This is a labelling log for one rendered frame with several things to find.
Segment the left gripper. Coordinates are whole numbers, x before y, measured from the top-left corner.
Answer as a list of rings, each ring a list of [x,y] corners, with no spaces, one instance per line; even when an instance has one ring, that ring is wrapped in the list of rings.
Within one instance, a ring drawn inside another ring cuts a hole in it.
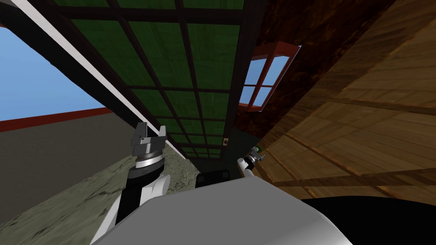
[[[147,122],[138,122],[135,135],[131,140],[132,156],[161,152],[165,148],[166,140],[166,127],[164,125],[160,127],[158,137],[147,137]]]

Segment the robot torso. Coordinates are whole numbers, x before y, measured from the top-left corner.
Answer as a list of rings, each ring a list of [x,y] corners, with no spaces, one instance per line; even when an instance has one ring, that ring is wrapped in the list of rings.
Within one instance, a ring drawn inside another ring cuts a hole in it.
[[[158,196],[120,223],[111,208],[90,245],[352,245],[321,212],[245,177]]]

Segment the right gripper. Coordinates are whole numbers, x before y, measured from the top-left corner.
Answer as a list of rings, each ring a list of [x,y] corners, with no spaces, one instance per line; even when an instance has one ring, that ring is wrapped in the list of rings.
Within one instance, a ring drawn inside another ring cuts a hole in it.
[[[253,148],[250,150],[250,152],[249,152],[249,154],[248,154],[248,157],[250,158],[250,161],[251,161],[251,162],[259,162],[259,161],[262,161],[262,160],[263,160],[263,158],[265,157],[265,155],[261,156],[261,155],[259,154],[259,149],[258,149],[258,147],[253,147]]]

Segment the green panelled dark-framed door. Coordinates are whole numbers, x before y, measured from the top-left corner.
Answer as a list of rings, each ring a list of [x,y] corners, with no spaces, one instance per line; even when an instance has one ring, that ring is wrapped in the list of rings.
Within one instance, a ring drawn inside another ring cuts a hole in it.
[[[224,156],[267,0],[46,1],[184,157]]]

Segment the red-framed window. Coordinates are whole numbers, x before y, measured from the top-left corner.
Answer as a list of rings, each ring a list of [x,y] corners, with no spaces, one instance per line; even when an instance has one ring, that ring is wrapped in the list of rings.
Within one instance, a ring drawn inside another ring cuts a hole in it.
[[[261,112],[300,49],[281,41],[255,47],[238,110]]]

